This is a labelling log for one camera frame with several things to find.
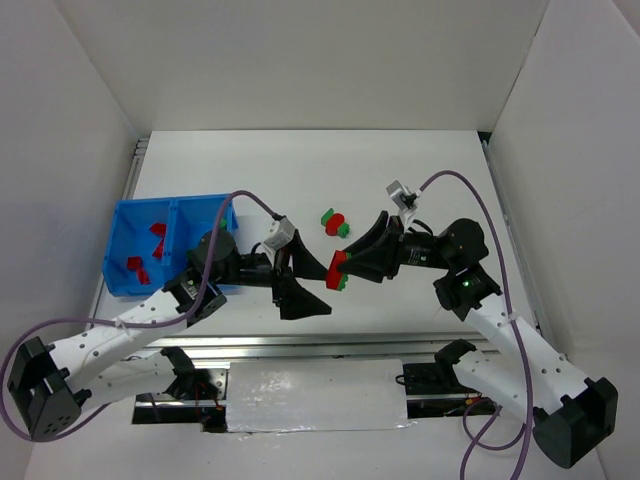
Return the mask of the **red round lego brick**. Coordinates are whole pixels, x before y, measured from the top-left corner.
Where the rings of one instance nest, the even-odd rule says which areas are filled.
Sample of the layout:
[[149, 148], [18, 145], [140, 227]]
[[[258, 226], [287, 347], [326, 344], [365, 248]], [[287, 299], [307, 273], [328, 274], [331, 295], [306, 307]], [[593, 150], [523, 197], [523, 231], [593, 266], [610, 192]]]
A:
[[338, 230], [344, 222], [345, 217], [341, 213], [331, 214], [324, 224], [326, 234], [329, 236], [337, 236]]

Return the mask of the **red curved lego brick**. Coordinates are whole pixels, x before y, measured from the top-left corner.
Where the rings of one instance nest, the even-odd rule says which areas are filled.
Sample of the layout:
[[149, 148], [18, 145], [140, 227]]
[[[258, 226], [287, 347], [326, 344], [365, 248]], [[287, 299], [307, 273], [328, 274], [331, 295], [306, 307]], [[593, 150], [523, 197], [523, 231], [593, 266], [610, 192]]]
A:
[[149, 230], [154, 235], [164, 238], [166, 236], [167, 225], [164, 223], [156, 222], [149, 227]]

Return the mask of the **red studded lego brick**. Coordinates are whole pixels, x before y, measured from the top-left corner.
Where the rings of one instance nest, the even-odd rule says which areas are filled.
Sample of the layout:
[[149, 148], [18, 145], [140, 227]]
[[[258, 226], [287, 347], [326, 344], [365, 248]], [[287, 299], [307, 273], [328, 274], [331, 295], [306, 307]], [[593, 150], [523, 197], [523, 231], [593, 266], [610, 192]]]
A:
[[151, 283], [150, 277], [144, 268], [137, 269], [136, 276], [141, 285], [149, 285]]

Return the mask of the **red arch lego piece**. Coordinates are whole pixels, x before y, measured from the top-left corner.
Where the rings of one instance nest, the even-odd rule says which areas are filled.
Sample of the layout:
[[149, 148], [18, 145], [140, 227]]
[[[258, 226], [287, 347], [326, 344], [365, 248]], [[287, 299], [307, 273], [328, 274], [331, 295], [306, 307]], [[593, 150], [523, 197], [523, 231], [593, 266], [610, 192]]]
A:
[[130, 256], [127, 259], [127, 269], [130, 271], [137, 271], [143, 265], [142, 258], [140, 256]]

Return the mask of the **green studded lego brick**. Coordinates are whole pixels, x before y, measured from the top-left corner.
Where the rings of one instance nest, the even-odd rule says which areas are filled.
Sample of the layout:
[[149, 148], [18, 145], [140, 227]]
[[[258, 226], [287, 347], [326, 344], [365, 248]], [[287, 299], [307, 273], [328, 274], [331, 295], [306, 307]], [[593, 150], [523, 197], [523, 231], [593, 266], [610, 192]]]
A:
[[339, 267], [350, 258], [350, 254], [344, 251], [338, 253], [338, 260], [336, 263], [336, 272], [338, 276], [338, 283], [336, 286], [337, 291], [342, 291], [346, 287], [348, 281], [348, 275], [339, 270]]

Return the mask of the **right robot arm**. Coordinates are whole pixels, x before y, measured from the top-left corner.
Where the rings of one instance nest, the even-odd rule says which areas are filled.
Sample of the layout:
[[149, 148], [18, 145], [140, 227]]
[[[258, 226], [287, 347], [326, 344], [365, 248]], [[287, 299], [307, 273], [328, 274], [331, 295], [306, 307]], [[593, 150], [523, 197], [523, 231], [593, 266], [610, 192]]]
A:
[[399, 217], [382, 212], [347, 247], [338, 268], [377, 283], [393, 278], [402, 265], [445, 270], [434, 283], [441, 307], [522, 369], [506, 370], [471, 342], [456, 340], [435, 355], [442, 380], [489, 397], [530, 425], [546, 457], [569, 469], [613, 433], [618, 391], [606, 378], [589, 378], [526, 320], [508, 313], [505, 292], [481, 266], [488, 254], [484, 232], [473, 220], [456, 220], [434, 236], [405, 231]]

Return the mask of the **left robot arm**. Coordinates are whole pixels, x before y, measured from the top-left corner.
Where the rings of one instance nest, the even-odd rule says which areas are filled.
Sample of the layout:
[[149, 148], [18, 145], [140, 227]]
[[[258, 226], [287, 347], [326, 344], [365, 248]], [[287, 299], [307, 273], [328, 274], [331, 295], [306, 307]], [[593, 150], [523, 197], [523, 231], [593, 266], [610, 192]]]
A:
[[52, 441], [82, 414], [129, 396], [216, 400], [216, 380], [183, 349], [149, 353], [147, 346], [218, 311], [226, 302], [222, 286], [270, 289], [283, 320], [328, 315], [331, 307], [298, 282], [326, 275], [298, 235], [276, 250], [242, 254], [231, 233], [204, 234], [188, 250], [184, 270], [111, 325], [50, 344], [34, 336], [19, 345], [7, 387], [27, 439]]

